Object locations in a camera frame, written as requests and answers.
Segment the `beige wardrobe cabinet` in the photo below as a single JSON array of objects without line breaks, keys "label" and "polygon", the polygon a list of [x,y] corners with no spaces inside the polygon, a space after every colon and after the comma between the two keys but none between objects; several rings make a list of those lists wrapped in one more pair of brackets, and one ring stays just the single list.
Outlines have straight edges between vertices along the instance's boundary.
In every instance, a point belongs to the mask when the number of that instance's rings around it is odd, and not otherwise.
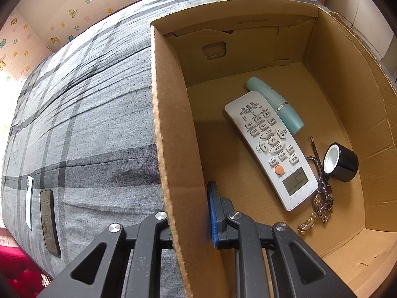
[{"label": "beige wardrobe cabinet", "polygon": [[372,0],[326,0],[371,49],[396,81],[396,35]]}]

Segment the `light teal tube bottle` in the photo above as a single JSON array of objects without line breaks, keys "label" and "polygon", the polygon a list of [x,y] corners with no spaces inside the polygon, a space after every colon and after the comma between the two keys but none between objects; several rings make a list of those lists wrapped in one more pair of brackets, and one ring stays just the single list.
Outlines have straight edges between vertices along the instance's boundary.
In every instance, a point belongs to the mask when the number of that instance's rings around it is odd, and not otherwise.
[{"label": "light teal tube bottle", "polygon": [[303,128],[304,123],[298,113],[275,89],[257,77],[249,78],[246,86],[267,100],[292,135],[296,135]]}]

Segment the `white air conditioner remote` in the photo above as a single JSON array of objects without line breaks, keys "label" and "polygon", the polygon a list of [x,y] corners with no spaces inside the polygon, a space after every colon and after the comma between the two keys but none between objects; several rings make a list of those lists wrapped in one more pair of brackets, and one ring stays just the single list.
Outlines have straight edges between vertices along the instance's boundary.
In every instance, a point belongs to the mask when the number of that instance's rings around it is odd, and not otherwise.
[{"label": "white air conditioner remote", "polygon": [[272,106],[248,92],[225,106],[268,176],[284,208],[292,211],[318,188],[307,159]]}]

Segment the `brown cardboard box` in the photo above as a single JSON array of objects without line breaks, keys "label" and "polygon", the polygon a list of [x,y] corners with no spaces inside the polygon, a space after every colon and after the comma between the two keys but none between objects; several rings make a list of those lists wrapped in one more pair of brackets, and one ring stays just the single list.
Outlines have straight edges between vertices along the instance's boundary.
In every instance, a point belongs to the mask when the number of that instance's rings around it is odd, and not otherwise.
[{"label": "brown cardboard box", "polygon": [[333,14],[291,0],[229,0],[154,20],[152,96],[160,178],[188,297],[232,297],[235,262],[211,241],[207,184],[254,221],[295,232],[328,169],[333,212],[302,235],[358,297],[396,294],[396,88]]}]

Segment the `teal white smartphone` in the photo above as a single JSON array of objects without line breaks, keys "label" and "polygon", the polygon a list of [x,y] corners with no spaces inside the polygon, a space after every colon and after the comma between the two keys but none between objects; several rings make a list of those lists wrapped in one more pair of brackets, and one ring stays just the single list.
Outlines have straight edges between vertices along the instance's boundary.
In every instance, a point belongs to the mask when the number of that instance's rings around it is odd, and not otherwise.
[{"label": "teal white smartphone", "polygon": [[26,218],[26,225],[28,229],[32,229],[32,186],[33,186],[34,178],[31,176],[27,176],[27,183],[26,183],[26,205],[25,205],[25,218]]}]

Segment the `dark round glossy jar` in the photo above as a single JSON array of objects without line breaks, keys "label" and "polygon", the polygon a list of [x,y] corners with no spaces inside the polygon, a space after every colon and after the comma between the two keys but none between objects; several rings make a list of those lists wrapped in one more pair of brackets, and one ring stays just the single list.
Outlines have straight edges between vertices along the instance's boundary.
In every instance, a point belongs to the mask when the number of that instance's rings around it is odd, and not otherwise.
[{"label": "dark round glossy jar", "polygon": [[323,159],[323,169],[326,176],[349,182],[357,174],[359,160],[355,152],[339,143],[331,144]]}]

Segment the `black smartphone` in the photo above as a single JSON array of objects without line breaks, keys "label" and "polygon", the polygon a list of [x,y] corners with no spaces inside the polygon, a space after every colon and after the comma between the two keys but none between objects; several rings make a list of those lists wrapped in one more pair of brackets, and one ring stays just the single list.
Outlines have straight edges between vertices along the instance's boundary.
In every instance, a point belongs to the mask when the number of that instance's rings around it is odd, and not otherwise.
[{"label": "black smartphone", "polygon": [[55,206],[52,190],[42,190],[40,192],[40,218],[44,245],[53,256],[61,257],[61,249],[57,236],[57,226],[55,221]]}]

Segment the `keychain with blue fob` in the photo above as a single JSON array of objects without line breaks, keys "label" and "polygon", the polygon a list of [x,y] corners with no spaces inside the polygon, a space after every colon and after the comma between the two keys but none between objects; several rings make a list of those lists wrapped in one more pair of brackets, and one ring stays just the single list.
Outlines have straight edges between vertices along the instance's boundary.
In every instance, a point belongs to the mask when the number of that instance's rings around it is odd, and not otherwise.
[{"label": "keychain with blue fob", "polygon": [[332,196],[332,187],[328,184],[328,177],[325,174],[323,165],[321,163],[314,138],[309,137],[309,142],[312,147],[313,156],[307,157],[307,161],[313,161],[318,173],[318,188],[312,197],[312,207],[314,211],[310,217],[298,226],[298,232],[301,234],[307,233],[314,227],[317,220],[323,224],[328,223],[331,214],[333,213],[334,199]]}]

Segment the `grey plaid bed blanket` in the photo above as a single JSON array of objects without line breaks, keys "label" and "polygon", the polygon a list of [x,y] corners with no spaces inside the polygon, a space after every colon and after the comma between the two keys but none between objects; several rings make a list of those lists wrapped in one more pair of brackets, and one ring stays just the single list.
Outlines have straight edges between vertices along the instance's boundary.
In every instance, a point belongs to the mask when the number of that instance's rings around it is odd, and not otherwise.
[{"label": "grey plaid bed blanket", "polygon": [[[53,276],[106,226],[165,207],[152,96],[151,25],[209,2],[144,0],[111,15],[42,62],[18,100],[2,175],[5,225]],[[32,229],[26,225],[27,176]],[[44,245],[40,192],[52,190],[61,257]],[[188,297],[175,252],[162,296]]]}]

